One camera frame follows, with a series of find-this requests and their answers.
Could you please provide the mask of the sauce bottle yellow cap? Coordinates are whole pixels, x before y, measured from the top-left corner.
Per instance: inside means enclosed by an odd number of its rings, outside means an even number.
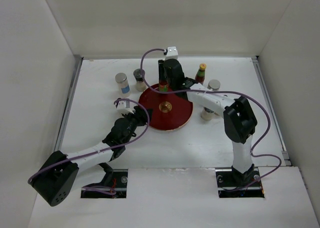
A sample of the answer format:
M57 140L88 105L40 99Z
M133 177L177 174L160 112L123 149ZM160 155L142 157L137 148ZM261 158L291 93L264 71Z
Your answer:
M166 80L160 80L158 83L158 90L160 92L168 92L169 91L169 85Z
M206 68L207 68L207 65L205 63L201 63L199 65L199 68L198 68L198 71L196 73L196 76L195 76L195 80L198 82L198 83L201 83L203 84L204 81L205 81L205 74L206 74Z

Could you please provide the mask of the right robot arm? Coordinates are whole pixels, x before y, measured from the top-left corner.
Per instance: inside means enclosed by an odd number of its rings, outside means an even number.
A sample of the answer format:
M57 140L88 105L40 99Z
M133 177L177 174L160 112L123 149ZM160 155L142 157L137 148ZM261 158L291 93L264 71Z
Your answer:
M201 83L185 77L177 59L159 60L158 71L174 95L208 108L223 118L225 134L233 147L232 180L236 185L245 185L254 170L251 147L258 124L248 99L211 93Z

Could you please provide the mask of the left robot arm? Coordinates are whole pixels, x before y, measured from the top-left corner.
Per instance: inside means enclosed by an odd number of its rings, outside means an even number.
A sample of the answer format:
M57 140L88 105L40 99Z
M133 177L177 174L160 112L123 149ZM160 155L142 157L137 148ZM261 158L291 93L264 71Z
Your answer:
M114 122L110 133L97 145L75 153L52 153L28 183L50 205L60 204L71 191L116 196L117 180L109 162L119 158L128 144L138 140L136 129L148 128L153 110L142 105Z

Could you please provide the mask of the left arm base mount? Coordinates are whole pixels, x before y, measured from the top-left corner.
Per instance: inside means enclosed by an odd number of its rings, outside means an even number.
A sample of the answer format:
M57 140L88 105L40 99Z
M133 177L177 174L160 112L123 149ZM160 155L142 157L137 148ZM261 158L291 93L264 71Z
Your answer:
M128 169L113 169L107 163L101 163L98 165L98 171L104 173L101 181L86 185L89 189L82 188L81 198L116 199L127 197Z

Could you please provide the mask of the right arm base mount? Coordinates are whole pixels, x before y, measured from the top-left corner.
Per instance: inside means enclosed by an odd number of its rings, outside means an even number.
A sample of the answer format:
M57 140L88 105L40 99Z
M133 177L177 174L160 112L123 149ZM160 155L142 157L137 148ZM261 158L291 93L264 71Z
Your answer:
M233 168L216 169L219 198L264 198L264 190L258 168L250 168L241 174Z

